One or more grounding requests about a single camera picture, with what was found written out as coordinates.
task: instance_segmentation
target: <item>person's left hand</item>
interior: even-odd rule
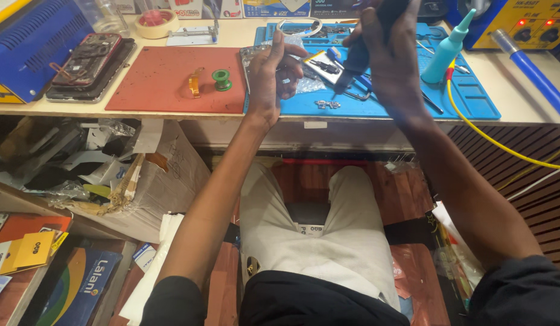
[[[284,44],[284,35],[276,31],[272,47],[250,63],[250,105],[244,119],[263,126],[265,132],[278,121],[280,100],[294,96],[298,81],[304,77],[300,62],[290,55],[305,57],[308,52],[297,45]]]

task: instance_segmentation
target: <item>logo patch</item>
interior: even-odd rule
[[[248,257],[246,261],[248,277],[254,276],[260,270],[260,262],[254,257]]]

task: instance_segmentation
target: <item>black shirt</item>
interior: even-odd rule
[[[203,325],[207,310],[192,281],[172,276],[153,289],[142,326]],[[488,272],[475,289],[469,325],[560,325],[560,270],[543,256],[511,259]],[[408,326],[389,305],[318,278],[262,271],[246,284],[240,326]]]

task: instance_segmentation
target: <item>black sleeve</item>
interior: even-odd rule
[[[469,325],[560,325],[560,270],[544,256],[510,259],[487,273],[469,305]]]
[[[202,326],[207,314],[198,286],[188,278],[170,276],[151,292],[140,326]]]

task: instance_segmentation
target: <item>masking tape roll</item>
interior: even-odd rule
[[[137,17],[135,26],[141,37],[150,39],[162,38],[168,36],[168,32],[177,31],[179,29],[179,19],[177,19],[177,15],[174,11],[160,9],[160,12],[164,23],[159,26],[147,26],[143,15]]]

